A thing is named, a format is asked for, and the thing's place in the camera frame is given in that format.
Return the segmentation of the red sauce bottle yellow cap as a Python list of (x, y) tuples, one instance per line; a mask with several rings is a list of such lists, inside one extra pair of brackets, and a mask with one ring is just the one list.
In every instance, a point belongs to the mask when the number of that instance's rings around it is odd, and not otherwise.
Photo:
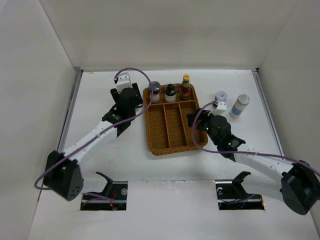
[(190, 76), (188, 74), (183, 75), (182, 83), (180, 87), (180, 95), (182, 100), (188, 100), (190, 98)]

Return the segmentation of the black-top salt grinder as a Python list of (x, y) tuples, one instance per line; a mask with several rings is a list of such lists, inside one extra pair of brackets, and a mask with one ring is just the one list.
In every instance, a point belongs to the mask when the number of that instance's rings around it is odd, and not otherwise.
[(177, 91), (173, 84), (168, 84), (164, 89), (164, 100), (166, 103), (173, 103), (176, 101)]

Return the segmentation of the tall blue-label shaker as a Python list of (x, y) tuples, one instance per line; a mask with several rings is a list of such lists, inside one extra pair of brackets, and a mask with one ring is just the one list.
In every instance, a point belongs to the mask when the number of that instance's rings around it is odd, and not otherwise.
[(246, 94), (240, 94), (229, 112), (230, 117), (233, 119), (238, 119), (249, 103), (250, 97)]

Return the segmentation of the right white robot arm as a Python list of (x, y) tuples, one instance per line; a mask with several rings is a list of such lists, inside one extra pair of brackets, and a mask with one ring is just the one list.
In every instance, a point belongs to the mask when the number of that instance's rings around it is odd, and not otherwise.
[(224, 116), (213, 115), (203, 108), (186, 117), (192, 131), (207, 134), (216, 146), (216, 154), (251, 167), (276, 182), (272, 187), (254, 187), (253, 193), (278, 199), (303, 216), (320, 200), (320, 173), (307, 162), (249, 148), (243, 139), (232, 134), (231, 125)]

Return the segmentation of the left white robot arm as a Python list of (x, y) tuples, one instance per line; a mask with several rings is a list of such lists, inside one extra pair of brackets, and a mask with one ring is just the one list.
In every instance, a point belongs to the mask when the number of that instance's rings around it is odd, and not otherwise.
[(110, 91), (115, 104), (102, 117), (98, 125), (80, 141), (58, 152), (54, 150), (47, 157), (43, 184), (67, 201), (74, 200), (81, 193), (95, 193), (100, 199), (112, 195), (110, 178), (99, 172), (100, 178), (84, 178), (82, 172), (93, 156), (108, 142), (119, 137), (136, 116), (136, 110), (143, 106), (143, 99), (137, 83), (120, 92)]

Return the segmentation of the right spice jar white lid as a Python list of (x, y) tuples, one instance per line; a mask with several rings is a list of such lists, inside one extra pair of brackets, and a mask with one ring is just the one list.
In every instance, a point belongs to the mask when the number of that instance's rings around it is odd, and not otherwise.
[(213, 108), (216, 109), (218, 107), (219, 102), (226, 102), (227, 98), (228, 98), (228, 94), (225, 91), (223, 90), (218, 91), (214, 96), (214, 100), (212, 104)]

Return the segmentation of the brown wicker divided basket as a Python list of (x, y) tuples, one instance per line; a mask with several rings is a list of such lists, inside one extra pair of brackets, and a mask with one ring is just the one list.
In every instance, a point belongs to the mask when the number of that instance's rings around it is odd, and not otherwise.
[(190, 97), (181, 99), (181, 84), (173, 85), (176, 89), (176, 100), (165, 101), (165, 88), (161, 85), (159, 90), (159, 102), (152, 103), (145, 111), (145, 126), (147, 144), (151, 153), (155, 156), (197, 150), (197, 146), (204, 147), (208, 143), (207, 134), (197, 129), (192, 134), (188, 125), (188, 114), (193, 114), (200, 107), (196, 90), (190, 86)]

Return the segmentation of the left aluminium frame rail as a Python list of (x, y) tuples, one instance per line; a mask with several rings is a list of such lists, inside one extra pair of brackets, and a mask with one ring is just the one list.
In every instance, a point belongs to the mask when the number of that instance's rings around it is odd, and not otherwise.
[(74, 111), (74, 107), (75, 107), (75, 103), (76, 103), (76, 99), (77, 99), (77, 95), (79, 92), (80, 83), (83, 75), (83, 69), (81, 69), (80, 67), (75, 67), (74, 71), (75, 71), (75, 78), (73, 80), (72, 90), (71, 90), (69, 101), (68, 101), (68, 106), (67, 106), (67, 110), (66, 110), (66, 114), (63, 122), (63, 127), (62, 127), (62, 131), (61, 131), (59, 142), (56, 149), (57, 152), (61, 152), (65, 147), (66, 139), (68, 136), (72, 115), (73, 115), (73, 111)]

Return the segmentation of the aluminium frame rail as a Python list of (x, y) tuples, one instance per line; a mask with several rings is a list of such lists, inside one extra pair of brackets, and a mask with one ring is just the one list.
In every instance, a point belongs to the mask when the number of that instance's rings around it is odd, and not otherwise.
[(283, 158), (284, 153), (275, 125), (264, 95), (259, 79), (258, 71), (251, 70), (252, 87), (250, 93), (250, 116), (253, 117), (254, 125), (250, 134), (250, 150), (253, 151), (253, 166), (255, 169), (269, 178), (279, 182), (283, 173), (287, 173), (292, 163)]
[(71, 90), (69, 101), (68, 101), (68, 106), (67, 106), (67, 110), (66, 110), (66, 114), (63, 122), (63, 127), (62, 127), (62, 131), (61, 131), (59, 142), (56, 149), (57, 152), (61, 152), (65, 147), (66, 139), (68, 136), (72, 115), (73, 115), (73, 111), (74, 111), (74, 107), (75, 107), (75, 103), (76, 103), (76, 99), (77, 99), (77, 95), (79, 92), (80, 83), (83, 75), (83, 69), (81, 69), (80, 67), (75, 67), (74, 71), (75, 71), (75, 78), (73, 80), (72, 90)]

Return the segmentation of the right aluminium frame rail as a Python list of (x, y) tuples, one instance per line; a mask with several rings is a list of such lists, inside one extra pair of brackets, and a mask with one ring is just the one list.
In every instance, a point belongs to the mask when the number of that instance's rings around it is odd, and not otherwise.
[(253, 151), (253, 166), (255, 169), (269, 178), (279, 182), (283, 173), (287, 173), (292, 163), (283, 158), (284, 153), (275, 125), (264, 95), (259, 79), (258, 71), (251, 70), (252, 87), (250, 93), (250, 116), (253, 117), (254, 125), (250, 134), (250, 150)]

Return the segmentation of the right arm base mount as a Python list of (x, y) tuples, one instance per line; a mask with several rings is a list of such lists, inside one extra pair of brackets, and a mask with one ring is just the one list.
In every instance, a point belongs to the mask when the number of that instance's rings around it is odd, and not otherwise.
[(259, 194), (249, 194), (242, 186), (251, 173), (242, 171), (233, 179), (215, 181), (217, 204), (220, 211), (265, 210), (264, 201)]

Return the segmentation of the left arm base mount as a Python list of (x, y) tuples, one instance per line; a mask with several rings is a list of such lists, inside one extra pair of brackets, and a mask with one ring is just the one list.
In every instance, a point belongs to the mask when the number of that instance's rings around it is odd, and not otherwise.
[(128, 182), (113, 181), (112, 178), (101, 172), (96, 172), (104, 178), (103, 189), (100, 192), (90, 191), (83, 194), (81, 211), (125, 211), (127, 209)]

